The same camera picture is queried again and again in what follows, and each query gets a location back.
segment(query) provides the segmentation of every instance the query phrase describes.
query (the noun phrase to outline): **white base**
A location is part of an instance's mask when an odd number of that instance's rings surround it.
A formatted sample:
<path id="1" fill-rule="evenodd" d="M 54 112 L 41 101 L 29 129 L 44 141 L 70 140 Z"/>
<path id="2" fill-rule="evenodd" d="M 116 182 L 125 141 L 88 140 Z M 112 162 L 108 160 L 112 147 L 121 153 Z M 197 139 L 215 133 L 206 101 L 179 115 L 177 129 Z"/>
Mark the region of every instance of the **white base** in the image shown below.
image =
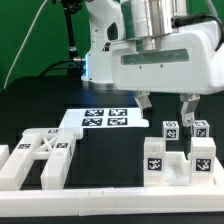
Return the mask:
<path id="1" fill-rule="evenodd" d="M 170 165 L 169 182 L 174 181 L 176 185 L 174 179 L 185 174 L 180 170 L 173 172 L 174 164 Z M 224 170 L 216 159 L 214 185 L 210 186 L 170 184 L 117 189 L 2 191 L 0 211 L 0 217 L 224 211 Z"/>

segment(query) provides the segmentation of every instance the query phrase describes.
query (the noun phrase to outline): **white platform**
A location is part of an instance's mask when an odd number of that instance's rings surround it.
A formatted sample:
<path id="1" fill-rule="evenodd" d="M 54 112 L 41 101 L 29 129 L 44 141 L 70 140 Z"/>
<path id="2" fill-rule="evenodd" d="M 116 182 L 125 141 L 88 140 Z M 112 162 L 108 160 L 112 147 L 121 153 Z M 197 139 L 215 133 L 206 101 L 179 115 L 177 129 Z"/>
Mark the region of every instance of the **white platform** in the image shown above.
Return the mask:
<path id="1" fill-rule="evenodd" d="M 212 184 L 195 185 L 189 181 L 191 164 L 183 152 L 165 153 L 163 184 L 154 183 L 139 188 L 63 190 L 75 140 L 82 138 L 82 135 L 80 128 L 25 131 L 12 157 L 5 161 L 0 170 L 1 183 L 9 183 L 5 188 L 1 186 L 4 189 L 0 191 L 0 217 L 224 211 L 224 170 L 218 159 L 214 159 Z M 1 149 L 4 153 L 0 154 L 0 161 L 4 161 L 8 148 L 4 146 Z M 13 168 L 11 162 L 15 155 L 19 157 Z M 27 169 L 21 172 L 24 164 L 27 165 L 23 162 L 24 156 L 28 156 L 29 166 L 36 159 L 48 159 L 41 179 L 44 190 L 19 190 L 28 172 Z"/>

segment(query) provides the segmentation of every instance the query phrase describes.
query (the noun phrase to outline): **white robot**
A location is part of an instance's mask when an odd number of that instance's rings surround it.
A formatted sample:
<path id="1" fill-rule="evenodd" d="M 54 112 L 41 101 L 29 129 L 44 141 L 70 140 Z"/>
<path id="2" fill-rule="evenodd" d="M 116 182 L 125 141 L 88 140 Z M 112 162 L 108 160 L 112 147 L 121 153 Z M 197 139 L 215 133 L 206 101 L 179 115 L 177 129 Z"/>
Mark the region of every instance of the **white robot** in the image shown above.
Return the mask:
<path id="1" fill-rule="evenodd" d="M 150 92 L 180 93 L 184 126 L 193 124 L 200 94 L 224 90 L 224 31 L 217 17 L 187 16 L 186 0 L 85 3 L 91 28 L 86 86 L 134 91 L 143 115 L 152 106 Z"/>

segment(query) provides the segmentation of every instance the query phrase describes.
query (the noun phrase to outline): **metal cylinder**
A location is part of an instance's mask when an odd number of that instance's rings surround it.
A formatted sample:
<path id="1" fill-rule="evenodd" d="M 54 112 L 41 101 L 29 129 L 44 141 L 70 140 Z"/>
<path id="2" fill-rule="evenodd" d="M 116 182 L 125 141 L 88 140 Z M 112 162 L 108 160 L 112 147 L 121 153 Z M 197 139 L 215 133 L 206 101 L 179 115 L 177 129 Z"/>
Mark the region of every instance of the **metal cylinder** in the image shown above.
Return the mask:
<path id="1" fill-rule="evenodd" d="M 132 0 L 131 6 L 136 38 L 172 32 L 173 0 Z"/>
<path id="2" fill-rule="evenodd" d="M 186 0 L 173 0 L 174 16 L 187 16 Z"/>

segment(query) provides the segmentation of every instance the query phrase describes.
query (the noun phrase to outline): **green background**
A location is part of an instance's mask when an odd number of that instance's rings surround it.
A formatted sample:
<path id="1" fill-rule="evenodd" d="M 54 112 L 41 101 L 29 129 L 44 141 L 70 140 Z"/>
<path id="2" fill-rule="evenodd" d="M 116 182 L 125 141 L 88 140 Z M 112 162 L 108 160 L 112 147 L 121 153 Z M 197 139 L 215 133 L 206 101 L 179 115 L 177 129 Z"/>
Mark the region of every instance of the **green background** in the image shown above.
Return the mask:
<path id="1" fill-rule="evenodd" d="M 213 0 L 224 21 L 224 1 Z M 1 0 L 0 5 L 0 90 L 8 70 L 43 0 Z M 188 0 L 189 13 L 209 12 L 204 0 Z M 74 34 L 80 56 L 90 48 L 88 13 L 73 16 Z M 49 1 L 19 58 L 9 83 L 25 76 L 38 75 L 50 64 L 68 58 L 68 41 L 63 8 Z"/>

